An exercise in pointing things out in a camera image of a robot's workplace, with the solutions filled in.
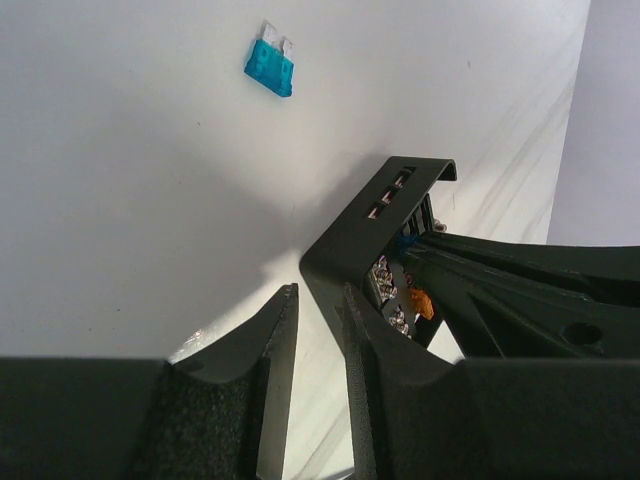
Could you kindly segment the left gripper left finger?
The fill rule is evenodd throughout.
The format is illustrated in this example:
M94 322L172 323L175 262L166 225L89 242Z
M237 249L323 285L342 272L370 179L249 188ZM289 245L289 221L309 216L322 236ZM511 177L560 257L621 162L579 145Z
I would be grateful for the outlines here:
M5 358L5 479L279 479L298 330L296 285L177 362Z

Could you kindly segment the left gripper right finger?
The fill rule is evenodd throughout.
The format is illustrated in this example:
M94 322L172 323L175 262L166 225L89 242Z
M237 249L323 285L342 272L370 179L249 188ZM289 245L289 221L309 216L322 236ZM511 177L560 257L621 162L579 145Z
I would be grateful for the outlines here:
M635 479L639 364L431 354L343 290L359 479Z

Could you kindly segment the black fuse box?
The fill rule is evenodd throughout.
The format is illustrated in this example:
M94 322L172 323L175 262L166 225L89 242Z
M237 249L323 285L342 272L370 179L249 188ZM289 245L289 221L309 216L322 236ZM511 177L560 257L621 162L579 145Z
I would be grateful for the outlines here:
M400 234L434 229L429 190L457 179L455 162L393 156L303 255L300 269L334 339L343 344L343 289L356 287L385 321L403 319L416 335L416 313L396 250Z

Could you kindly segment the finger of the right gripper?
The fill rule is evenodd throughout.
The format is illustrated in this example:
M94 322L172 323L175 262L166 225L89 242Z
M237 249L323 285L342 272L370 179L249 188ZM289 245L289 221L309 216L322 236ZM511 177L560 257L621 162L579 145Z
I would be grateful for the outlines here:
M639 249L427 233L402 257L467 358L636 359Z

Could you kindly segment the orange fuse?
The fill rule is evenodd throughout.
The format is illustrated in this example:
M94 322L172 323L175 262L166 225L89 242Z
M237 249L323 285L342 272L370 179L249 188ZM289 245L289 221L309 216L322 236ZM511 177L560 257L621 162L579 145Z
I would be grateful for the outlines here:
M412 308L415 313L420 317L423 317L427 320L432 320L435 311L430 297L421 289L410 288L409 289L409 297L411 301Z

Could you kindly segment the blue fuse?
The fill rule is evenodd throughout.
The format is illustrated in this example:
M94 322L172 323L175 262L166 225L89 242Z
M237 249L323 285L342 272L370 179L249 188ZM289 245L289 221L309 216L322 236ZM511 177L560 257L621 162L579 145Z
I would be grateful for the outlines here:
M403 256L405 256L419 239L420 236L416 234L398 235L396 237L396 250L398 257L402 258Z
M264 21L244 67L244 73L281 98L293 93L293 48L289 38L281 36Z

